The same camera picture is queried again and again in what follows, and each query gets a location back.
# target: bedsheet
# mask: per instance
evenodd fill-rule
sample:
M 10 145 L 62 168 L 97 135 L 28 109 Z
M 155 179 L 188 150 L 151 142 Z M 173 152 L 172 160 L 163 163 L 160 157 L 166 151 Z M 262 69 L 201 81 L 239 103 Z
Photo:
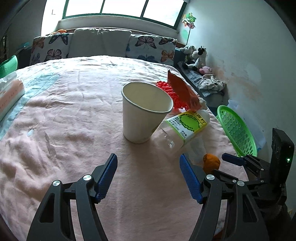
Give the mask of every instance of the bedsheet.
M 180 171 L 182 150 L 165 152 L 158 130 L 143 144 L 122 134 L 122 86 L 166 81 L 168 70 L 181 77 L 171 66 L 110 56 L 53 60 L 17 71 L 26 94 L 0 123 L 0 213 L 20 241 L 52 181 L 77 181 L 111 153 L 118 156 L 118 168 L 106 198 L 96 205 L 108 239 L 189 239 L 202 206 Z M 235 154 L 208 111 L 206 151 L 219 158 Z M 242 167 L 221 160 L 220 170 L 247 180 Z M 71 207 L 76 240 L 83 240 L 75 201 Z M 222 201 L 216 231 L 225 212 Z

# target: window sill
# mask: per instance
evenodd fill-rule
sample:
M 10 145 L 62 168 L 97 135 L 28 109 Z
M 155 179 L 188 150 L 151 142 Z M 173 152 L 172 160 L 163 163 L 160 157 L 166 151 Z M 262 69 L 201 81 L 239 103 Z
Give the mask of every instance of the window sill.
M 58 22 L 56 30 L 94 26 L 134 29 L 175 39 L 177 38 L 179 33 L 179 31 L 175 29 L 157 23 L 149 22 L 146 20 L 123 16 L 106 15 L 80 16 L 62 19 Z

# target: green lime graphic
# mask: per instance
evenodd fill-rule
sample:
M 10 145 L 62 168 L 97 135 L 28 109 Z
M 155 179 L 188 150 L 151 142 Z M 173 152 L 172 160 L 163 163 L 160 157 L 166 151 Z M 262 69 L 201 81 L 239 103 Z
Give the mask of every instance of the green lime graphic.
M 192 115 L 182 114 L 179 116 L 181 124 L 190 131 L 196 131 L 200 128 L 199 121 Z

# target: bottle label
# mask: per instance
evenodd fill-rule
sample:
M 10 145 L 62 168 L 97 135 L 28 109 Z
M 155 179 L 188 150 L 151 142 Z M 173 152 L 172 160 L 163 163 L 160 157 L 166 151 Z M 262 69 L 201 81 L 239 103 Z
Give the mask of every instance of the bottle label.
M 165 121 L 173 127 L 184 143 L 207 125 L 201 115 L 193 110 L 188 110 Z

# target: pink plush toy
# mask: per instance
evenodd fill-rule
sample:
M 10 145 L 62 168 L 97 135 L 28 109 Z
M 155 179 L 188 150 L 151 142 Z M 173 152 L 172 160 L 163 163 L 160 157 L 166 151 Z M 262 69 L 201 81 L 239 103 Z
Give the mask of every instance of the pink plush toy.
M 204 75 L 204 74 L 211 74 L 212 73 L 212 69 L 208 66 L 204 66 L 204 64 L 202 64 L 202 68 L 199 69 L 199 72 Z

